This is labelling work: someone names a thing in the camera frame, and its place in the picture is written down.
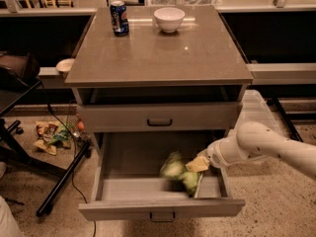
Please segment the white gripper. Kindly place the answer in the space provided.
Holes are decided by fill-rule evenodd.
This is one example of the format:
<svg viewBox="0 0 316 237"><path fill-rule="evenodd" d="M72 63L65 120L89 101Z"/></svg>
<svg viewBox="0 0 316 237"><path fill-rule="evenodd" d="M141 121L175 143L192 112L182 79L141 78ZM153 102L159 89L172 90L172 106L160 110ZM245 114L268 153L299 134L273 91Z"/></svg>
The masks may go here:
<svg viewBox="0 0 316 237"><path fill-rule="evenodd" d="M225 137L209 144L193 161L186 164L186 168L189 172L198 173L207 170L209 166L221 168L237 161L237 140L234 137Z"/></svg>

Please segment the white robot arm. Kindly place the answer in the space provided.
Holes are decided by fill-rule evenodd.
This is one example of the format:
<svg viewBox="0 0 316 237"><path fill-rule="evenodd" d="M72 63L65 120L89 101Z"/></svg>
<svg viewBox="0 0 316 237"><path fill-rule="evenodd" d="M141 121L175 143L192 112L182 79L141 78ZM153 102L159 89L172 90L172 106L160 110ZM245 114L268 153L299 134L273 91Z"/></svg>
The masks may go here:
<svg viewBox="0 0 316 237"><path fill-rule="evenodd" d="M316 179L316 146L279 135L266 125L249 121L230 136L213 141L186 164L190 172L203 172L210 166L221 168L262 156L281 160L305 176Z"/></svg>

